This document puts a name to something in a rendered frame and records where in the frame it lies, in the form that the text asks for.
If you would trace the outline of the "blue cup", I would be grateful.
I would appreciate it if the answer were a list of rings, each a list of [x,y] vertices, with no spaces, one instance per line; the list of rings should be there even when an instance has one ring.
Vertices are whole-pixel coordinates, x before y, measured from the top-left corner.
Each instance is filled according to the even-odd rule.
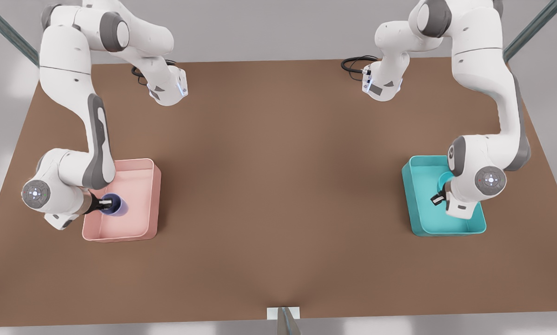
[[[102,200],[113,200],[112,207],[103,207],[100,212],[109,216],[123,216],[128,212],[128,205],[125,200],[117,193],[107,193],[101,198]]]

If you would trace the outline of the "teal bowl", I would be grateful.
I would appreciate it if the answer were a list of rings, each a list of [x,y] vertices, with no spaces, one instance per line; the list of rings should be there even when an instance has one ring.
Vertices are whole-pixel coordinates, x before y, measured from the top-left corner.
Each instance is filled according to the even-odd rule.
[[[451,171],[446,171],[444,173],[442,173],[440,175],[440,177],[438,178],[438,185],[437,185],[437,191],[440,192],[442,191],[442,189],[444,189],[444,185],[451,180],[451,178],[454,177],[454,174]]]

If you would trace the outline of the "teal box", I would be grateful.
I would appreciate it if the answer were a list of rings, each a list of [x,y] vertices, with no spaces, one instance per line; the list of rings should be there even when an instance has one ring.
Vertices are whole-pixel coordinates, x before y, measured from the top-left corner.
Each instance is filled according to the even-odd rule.
[[[430,201],[438,192],[438,178],[448,170],[445,155],[414,155],[402,168],[411,229],[416,236],[461,237],[486,230],[480,203],[470,219],[460,219],[446,214],[446,202],[434,206]]]

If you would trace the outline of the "pink box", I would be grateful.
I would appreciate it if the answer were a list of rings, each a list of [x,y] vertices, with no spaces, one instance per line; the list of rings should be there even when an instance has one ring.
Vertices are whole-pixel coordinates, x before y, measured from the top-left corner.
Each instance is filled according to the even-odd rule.
[[[84,216],[82,236],[87,241],[148,240],[157,234],[161,172],[148,158],[115,161],[116,175],[108,187],[93,190],[102,199],[116,194],[122,208],[113,215],[93,211]]]

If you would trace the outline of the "silver frame post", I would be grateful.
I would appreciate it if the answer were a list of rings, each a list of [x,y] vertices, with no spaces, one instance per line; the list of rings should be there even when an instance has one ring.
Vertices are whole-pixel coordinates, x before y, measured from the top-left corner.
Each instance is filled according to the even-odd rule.
[[[508,64],[514,57],[553,17],[557,15],[557,0],[549,0],[548,4],[529,22],[528,25],[504,49],[504,62]]]
[[[39,53],[25,38],[0,15],[0,34],[4,36],[22,55],[39,67]]]
[[[277,335],[302,335],[288,307],[277,309]]]

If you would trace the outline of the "white post foot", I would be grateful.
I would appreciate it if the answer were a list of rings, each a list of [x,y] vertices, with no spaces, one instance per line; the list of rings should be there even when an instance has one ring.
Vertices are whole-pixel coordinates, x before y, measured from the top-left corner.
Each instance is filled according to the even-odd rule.
[[[266,318],[277,320],[283,309],[290,311],[294,319],[300,319],[300,307],[270,307],[266,309]]]

